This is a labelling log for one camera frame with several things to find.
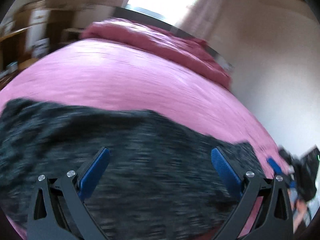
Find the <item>wooden furniture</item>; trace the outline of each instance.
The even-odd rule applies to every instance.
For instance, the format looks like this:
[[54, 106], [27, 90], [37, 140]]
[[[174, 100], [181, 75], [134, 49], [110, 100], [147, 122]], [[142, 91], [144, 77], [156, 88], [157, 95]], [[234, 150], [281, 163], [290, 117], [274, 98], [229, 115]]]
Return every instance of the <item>wooden furniture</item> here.
[[2, 90], [12, 79], [14, 79], [21, 71], [16, 70], [3, 78], [0, 78], [0, 90]]
[[71, 28], [75, 11], [65, 9], [50, 9], [45, 37], [50, 40], [50, 51], [59, 48], [61, 35], [64, 29]]
[[27, 30], [28, 28], [23, 28], [0, 37], [0, 71], [14, 61], [20, 63], [30, 58], [24, 52]]
[[21, 72], [22, 70], [25, 70], [26, 68], [30, 67], [32, 64], [36, 63], [39, 59], [32, 57], [31, 59], [27, 59], [24, 62], [21, 62], [18, 65], [18, 69]]
[[73, 42], [80, 40], [80, 35], [84, 29], [68, 28], [62, 31], [61, 41], [59, 43], [59, 49], [67, 46]]
[[50, 52], [58, 48], [62, 30], [70, 28], [75, 12], [58, 8], [24, 8], [13, 16], [15, 29], [30, 27], [27, 31], [25, 51], [44, 38], [50, 39]]

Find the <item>bed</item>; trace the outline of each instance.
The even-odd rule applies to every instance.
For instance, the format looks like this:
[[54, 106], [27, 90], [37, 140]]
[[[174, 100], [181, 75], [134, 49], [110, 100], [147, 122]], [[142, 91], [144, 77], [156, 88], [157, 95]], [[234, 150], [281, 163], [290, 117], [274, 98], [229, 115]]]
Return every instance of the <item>bed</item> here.
[[[229, 91], [231, 78], [204, 50], [204, 41], [128, 20], [93, 23], [82, 40], [39, 60], [0, 92], [0, 110], [15, 98], [105, 110], [151, 109], [199, 133], [248, 141], [266, 177], [277, 145]], [[242, 234], [253, 223], [256, 203]]]

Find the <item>black device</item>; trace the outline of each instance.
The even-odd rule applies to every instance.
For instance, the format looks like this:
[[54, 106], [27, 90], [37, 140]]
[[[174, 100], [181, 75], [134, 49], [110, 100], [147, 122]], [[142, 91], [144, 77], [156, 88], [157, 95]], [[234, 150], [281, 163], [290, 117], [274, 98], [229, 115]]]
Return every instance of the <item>black device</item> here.
[[[222, 149], [216, 150], [221, 153], [225, 161], [228, 161]], [[78, 171], [68, 171], [62, 178], [49, 179], [45, 175], [40, 175], [28, 214], [28, 240], [108, 239], [84, 204], [84, 199], [91, 196], [108, 162], [109, 151], [102, 148]], [[242, 197], [213, 240], [237, 239], [258, 196], [263, 196], [260, 212], [250, 233], [241, 239], [291, 240], [292, 212], [286, 182], [279, 178], [262, 178], [253, 172], [241, 174], [236, 167], [234, 171], [241, 179]], [[64, 198], [81, 236], [75, 236], [71, 232], [60, 206], [61, 197]]]
[[319, 169], [320, 151], [313, 148], [305, 156], [296, 159], [284, 148], [279, 149], [279, 155], [294, 169], [294, 180], [297, 183], [299, 197], [305, 202], [310, 201], [316, 195], [316, 177]]

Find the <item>box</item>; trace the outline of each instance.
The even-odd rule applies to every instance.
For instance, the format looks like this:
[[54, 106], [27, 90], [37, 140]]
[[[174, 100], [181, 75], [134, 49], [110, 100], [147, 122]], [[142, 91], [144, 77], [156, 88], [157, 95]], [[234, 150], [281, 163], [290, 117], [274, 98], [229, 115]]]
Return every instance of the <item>box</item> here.
[[2, 29], [1, 36], [8, 35], [13, 30], [14, 23], [15, 23], [14, 21], [6, 23]]
[[27, 34], [26, 34], [26, 44], [25, 44], [25, 51], [31, 52], [34, 44], [46, 38], [46, 29], [47, 29], [47, 23], [41, 23], [32, 25], [29, 27]]
[[14, 62], [10, 63], [9, 65], [7, 65], [5, 68], [9, 73], [13, 73], [18, 69], [18, 62], [14, 61]]
[[37, 41], [33, 45], [32, 57], [42, 58], [49, 53], [49, 38]]

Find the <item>pink bed sheet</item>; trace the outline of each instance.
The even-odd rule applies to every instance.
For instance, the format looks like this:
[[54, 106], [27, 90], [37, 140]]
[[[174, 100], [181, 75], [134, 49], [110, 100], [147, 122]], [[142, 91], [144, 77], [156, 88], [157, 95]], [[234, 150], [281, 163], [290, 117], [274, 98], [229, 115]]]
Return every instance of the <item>pink bed sheet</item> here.
[[[130, 46], [87, 39], [64, 47], [19, 74], [0, 91], [0, 111], [14, 98], [106, 110], [151, 109], [202, 134], [249, 141], [268, 178], [266, 158], [281, 167], [277, 146], [225, 88], [173, 61]], [[259, 203], [253, 213], [257, 213]], [[243, 233], [249, 231], [254, 215]]]
[[92, 23], [81, 37], [103, 38], [132, 45], [172, 60], [229, 89], [230, 76], [203, 49], [206, 45], [203, 40], [177, 38], [160, 28], [117, 18]]

